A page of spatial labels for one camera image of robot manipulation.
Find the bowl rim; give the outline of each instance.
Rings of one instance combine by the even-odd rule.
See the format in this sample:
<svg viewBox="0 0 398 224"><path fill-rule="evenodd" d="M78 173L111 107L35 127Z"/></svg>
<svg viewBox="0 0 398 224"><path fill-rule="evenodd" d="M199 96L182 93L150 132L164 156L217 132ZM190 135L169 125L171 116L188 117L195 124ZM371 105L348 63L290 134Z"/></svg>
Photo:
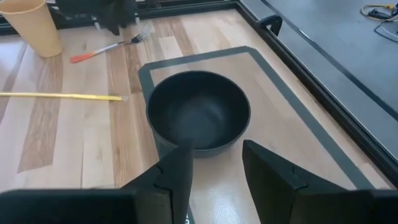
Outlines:
<svg viewBox="0 0 398 224"><path fill-rule="evenodd" d="M223 75L217 74L217 73L215 73L215 72L205 71L205 70L189 70L189 71L184 71L184 72L178 72L178 73L176 73L176 74L174 74L174 75L171 75L171 76L169 76L169 77L163 79L163 80L160 81L157 85L154 85L154 89L150 92L149 97L148 97L148 102L147 102L147 104L146 104L146 117L147 117L147 120L148 120L148 123L149 123L149 126L150 126L152 132L156 133L157 137L160 138L162 141L167 142L167 144L171 144L171 145L173 145L173 146L175 146L175 147L178 147L176 144L174 144L174 143L172 143L171 141L167 140L166 138L164 138L161 134L159 134L159 133L156 131L155 127L152 125L152 123L151 123L151 121L150 121L150 119L149 119L148 108L149 108L150 100L152 99L152 95L154 94L154 92L156 91L156 89L157 89L157 87L158 87L159 85L163 84L163 83L166 82L167 80L170 80L171 78L175 78L176 76L180 76L180 75L184 75L184 74L186 74L186 73L192 73L192 72L209 73L209 74L216 75L216 76L218 76L218 77L224 78L224 79L226 79L227 81L229 81L230 83L232 83L232 84L242 93L242 95L243 95L243 97L244 97L244 99L246 100L246 103L247 103L247 105L248 105L248 112L249 112L249 116L248 116L248 118L247 118L247 121L246 121L245 126L243 127L242 131L241 131L234 139L230 140L230 141L227 142L226 144L223 144L223 145L220 145L220 146L216 146L216 147L213 147L213 148L211 148L211 149L195 149L195 148L194 148L193 150L196 151L196 152L214 151L214 150L216 150L216 149L224 148L224 147L230 145L231 143L236 142L236 141L243 135L243 133L246 131L246 129L247 129L248 126L249 126L250 120L251 120L251 107L250 107L249 99L248 99L248 97L246 96L246 94L244 93L244 91L242 90L242 88L241 88L240 86L238 86L234 81L230 80L229 78L227 78L227 77L225 77L225 76L223 76Z"/></svg>

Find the black bowl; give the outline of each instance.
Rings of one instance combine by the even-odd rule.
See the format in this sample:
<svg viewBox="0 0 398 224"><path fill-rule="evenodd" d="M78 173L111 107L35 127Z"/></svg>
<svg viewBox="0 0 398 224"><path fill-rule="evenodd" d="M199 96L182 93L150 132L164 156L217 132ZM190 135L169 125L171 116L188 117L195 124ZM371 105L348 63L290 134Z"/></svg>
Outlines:
<svg viewBox="0 0 398 224"><path fill-rule="evenodd" d="M231 80L189 71L166 78L152 91L147 118L158 142L173 149L193 141L195 157L221 153L247 128L250 105Z"/></svg>

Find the gray mat border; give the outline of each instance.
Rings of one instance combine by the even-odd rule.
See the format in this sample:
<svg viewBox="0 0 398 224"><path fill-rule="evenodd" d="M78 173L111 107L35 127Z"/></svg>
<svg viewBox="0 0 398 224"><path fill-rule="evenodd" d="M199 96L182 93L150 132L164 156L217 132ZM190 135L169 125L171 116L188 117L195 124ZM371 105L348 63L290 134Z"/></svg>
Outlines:
<svg viewBox="0 0 398 224"><path fill-rule="evenodd" d="M139 80L144 94L145 101L149 99L149 95L154 88L150 71L158 68L164 68L174 65L180 65L190 62L197 62L201 60L207 60L211 58L223 57L227 55L249 53L258 65L263 69L264 73L270 78L278 90L282 93L285 99L289 102L292 108L304 121L304 123L310 128L311 132L328 151L330 156L336 161L340 169L347 175L352 183L358 189L374 189L374 186L364 176L364 174L355 166L355 164L348 158L343 150L337 145L337 143L329 136L325 129L320 123L312 116L308 109L301 103L296 97L292 90L284 83L284 81L278 76L274 69L267 63L262 55L254 48L242 46L231 49L218 50L214 52L208 52L203 54L190 55L180 58L173 58L168 60L162 60L158 62L147 63L138 71ZM156 142L159 157L166 155L167 151L162 149L160 144Z"/></svg>

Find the gray floor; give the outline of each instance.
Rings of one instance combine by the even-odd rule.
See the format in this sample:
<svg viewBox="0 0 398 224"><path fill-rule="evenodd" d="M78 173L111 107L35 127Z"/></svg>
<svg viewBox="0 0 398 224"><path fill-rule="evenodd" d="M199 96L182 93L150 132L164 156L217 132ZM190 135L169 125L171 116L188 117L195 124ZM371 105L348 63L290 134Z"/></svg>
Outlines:
<svg viewBox="0 0 398 224"><path fill-rule="evenodd" d="M378 22L359 14L363 4L374 0L267 1L398 111L398 44L374 33ZM394 1L376 2L396 4Z"/></svg>
<svg viewBox="0 0 398 224"><path fill-rule="evenodd" d="M360 0L267 0L305 35L398 111L398 44L373 32L378 22L359 14ZM257 18L275 14L260 0L243 0ZM387 0L378 3L387 4ZM395 158L398 122L286 23L278 38Z"/></svg>

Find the yellow measuring tape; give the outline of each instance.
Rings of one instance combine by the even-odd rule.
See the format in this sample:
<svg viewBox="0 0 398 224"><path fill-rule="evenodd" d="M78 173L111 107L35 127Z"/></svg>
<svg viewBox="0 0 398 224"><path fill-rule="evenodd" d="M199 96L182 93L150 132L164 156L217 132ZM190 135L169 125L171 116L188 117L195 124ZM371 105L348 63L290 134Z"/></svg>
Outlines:
<svg viewBox="0 0 398 224"><path fill-rule="evenodd" d="M83 100L108 100L108 101L122 101L123 100L123 97L121 97L121 96L63 94L63 93L9 93L9 92L0 92L0 96L74 98L74 99L83 99Z"/></svg>

